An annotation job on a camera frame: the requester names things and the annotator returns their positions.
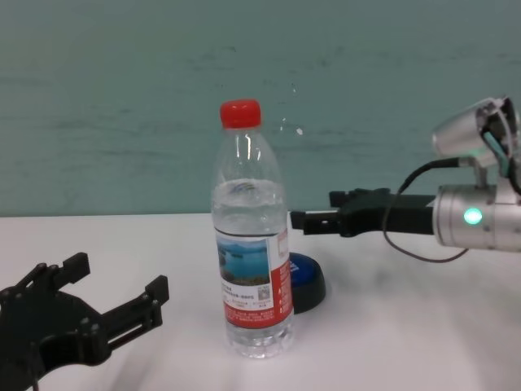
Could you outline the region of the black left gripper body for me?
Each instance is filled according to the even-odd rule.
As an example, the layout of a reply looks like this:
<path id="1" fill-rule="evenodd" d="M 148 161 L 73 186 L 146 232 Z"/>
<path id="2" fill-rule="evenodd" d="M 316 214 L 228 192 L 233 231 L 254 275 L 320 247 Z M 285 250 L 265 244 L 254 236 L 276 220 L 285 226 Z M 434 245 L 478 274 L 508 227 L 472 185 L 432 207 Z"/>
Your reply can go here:
<path id="1" fill-rule="evenodd" d="M 101 315 L 83 300 L 36 286 L 1 291 L 2 390 L 26 390 L 58 368 L 108 358 Z"/>

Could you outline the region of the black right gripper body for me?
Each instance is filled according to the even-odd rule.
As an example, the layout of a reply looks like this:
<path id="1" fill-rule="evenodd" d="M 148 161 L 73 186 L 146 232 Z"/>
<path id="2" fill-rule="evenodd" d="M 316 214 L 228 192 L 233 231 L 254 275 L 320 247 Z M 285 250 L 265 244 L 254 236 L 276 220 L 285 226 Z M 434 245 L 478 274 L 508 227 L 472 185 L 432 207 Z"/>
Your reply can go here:
<path id="1" fill-rule="evenodd" d="M 371 231 L 381 231 L 383 215 L 394 199 L 372 199 L 352 202 L 339 208 L 340 235 L 354 237 Z M 387 230 L 397 233 L 433 235 L 433 195 L 400 195 L 387 219 Z"/>

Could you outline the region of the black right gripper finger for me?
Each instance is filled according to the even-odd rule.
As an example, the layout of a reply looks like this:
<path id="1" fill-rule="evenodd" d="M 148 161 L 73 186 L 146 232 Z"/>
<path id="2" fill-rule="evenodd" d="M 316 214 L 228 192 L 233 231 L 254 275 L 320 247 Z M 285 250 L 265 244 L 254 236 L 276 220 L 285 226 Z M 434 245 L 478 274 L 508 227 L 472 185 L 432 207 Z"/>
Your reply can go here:
<path id="1" fill-rule="evenodd" d="M 291 227 L 304 235 L 339 235 L 337 211 L 291 211 Z"/>
<path id="2" fill-rule="evenodd" d="M 332 208 L 340 208 L 344 204 L 352 202 L 368 202 L 369 200 L 386 200 L 391 191 L 388 188 L 362 189 L 356 188 L 351 191 L 330 191 L 329 201 Z"/>

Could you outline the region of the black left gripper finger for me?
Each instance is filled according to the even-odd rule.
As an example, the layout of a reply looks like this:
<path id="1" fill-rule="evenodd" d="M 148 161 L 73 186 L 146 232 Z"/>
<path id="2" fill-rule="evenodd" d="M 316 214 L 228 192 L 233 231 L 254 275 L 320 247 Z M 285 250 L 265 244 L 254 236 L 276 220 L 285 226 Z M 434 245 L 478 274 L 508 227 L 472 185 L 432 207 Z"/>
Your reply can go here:
<path id="1" fill-rule="evenodd" d="M 62 265 L 38 263 L 18 283 L 7 287 L 8 292 L 23 292 L 28 289 L 57 292 L 67 284 L 75 284 L 90 274 L 87 253 L 76 253 L 63 261 Z"/>
<path id="2" fill-rule="evenodd" d="M 162 305 L 169 300 L 169 281 L 159 275 L 138 297 L 102 314 L 108 346 L 121 347 L 163 324 Z"/>

